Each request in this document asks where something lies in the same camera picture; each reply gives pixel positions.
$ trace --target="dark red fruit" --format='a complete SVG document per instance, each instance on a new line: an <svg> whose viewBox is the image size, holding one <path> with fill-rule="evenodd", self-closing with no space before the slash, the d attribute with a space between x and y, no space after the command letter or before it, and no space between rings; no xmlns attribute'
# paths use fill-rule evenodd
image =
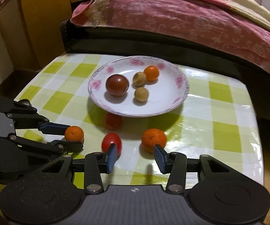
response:
<svg viewBox="0 0 270 225"><path fill-rule="evenodd" d="M106 81L107 92L115 97L123 96L129 88L129 81L120 74L113 74Z"/></svg>

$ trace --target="green and white tablecloth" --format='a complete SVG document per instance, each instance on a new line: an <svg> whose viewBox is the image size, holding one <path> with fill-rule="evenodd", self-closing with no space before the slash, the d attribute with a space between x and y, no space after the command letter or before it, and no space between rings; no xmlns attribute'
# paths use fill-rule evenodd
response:
<svg viewBox="0 0 270 225"><path fill-rule="evenodd" d="M51 122L78 125L84 133L84 148L74 158L101 151L109 132L104 127L106 112L89 98L90 76L103 64L120 56L65 54L43 69L17 96L29 99L38 113ZM167 152L177 151L188 158L209 154L263 184L263 160L253 106L243 83L236 79L180 66L190 91L185 102L170 113L150 118L123 118L116 131L122 139L122 153L110 175L102 175L104 185L162 184L162 175L153 155L140 147L141 135L158 128L167 135ZM37 130L17 130L19 136L43 143L62 136L44 135ZM83 173L74 184L83 188ZM186 187L197 183L197 174L187 175Z"/></svg>

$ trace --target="longan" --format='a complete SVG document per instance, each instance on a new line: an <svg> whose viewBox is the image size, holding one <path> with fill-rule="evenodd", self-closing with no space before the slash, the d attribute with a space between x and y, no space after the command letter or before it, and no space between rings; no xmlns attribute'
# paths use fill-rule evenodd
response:
<svg viewBox="0 0 270 225"><path fill-rule="evenodd" d="M133 84L135 86L142 86L146 82L146 75L144 72L137 72L133 76Z"/></svg>
<svg viewBox="0 0 270 225"><path fill-rule="evenodd" d="M146 88L139 87L135 90L134 96L137 101L145 102L149 97L149 92Z"/></svg>

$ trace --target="white plate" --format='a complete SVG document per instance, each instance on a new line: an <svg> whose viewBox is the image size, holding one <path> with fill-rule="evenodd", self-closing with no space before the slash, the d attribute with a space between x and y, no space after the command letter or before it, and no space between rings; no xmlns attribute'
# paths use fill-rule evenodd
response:
<svg viewBox="0 0 270 225"><path fill-rule="evenodd" d="M143 72L150 65L159 69L159 78L144 87L149 98L141 103L134 99L137 89L132 79L135 73ZM129 89L122 97L112 97L107 93L106 80L113 74L121 74L129 81ZM163 59L148 56L132 56L111 61L100 67L91 76L88 84L90 98L107 112L126 117L150 117L167 113L186 99L189 84L186 76L176 65Z"/></svg>

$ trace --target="red tomato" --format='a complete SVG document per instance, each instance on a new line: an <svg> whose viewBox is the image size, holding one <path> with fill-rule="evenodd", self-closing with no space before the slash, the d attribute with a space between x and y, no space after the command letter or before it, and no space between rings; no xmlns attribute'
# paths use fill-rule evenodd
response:
<svg viewBox="0 0 270 225"><path fill-rule="evenodd" d="M115 133L106 134L102 141L102 151L105 153L112 143L116 144L117 156L119 156L121 153L121 139Z"/></svg>
<svg viewBox="0 0 270 225"><path fill-rule="evenodd" d="M105 116L105 126L107 129L115 130L118 129L122 124L122 117L114 115L112 113L107 113Z"/></svg>

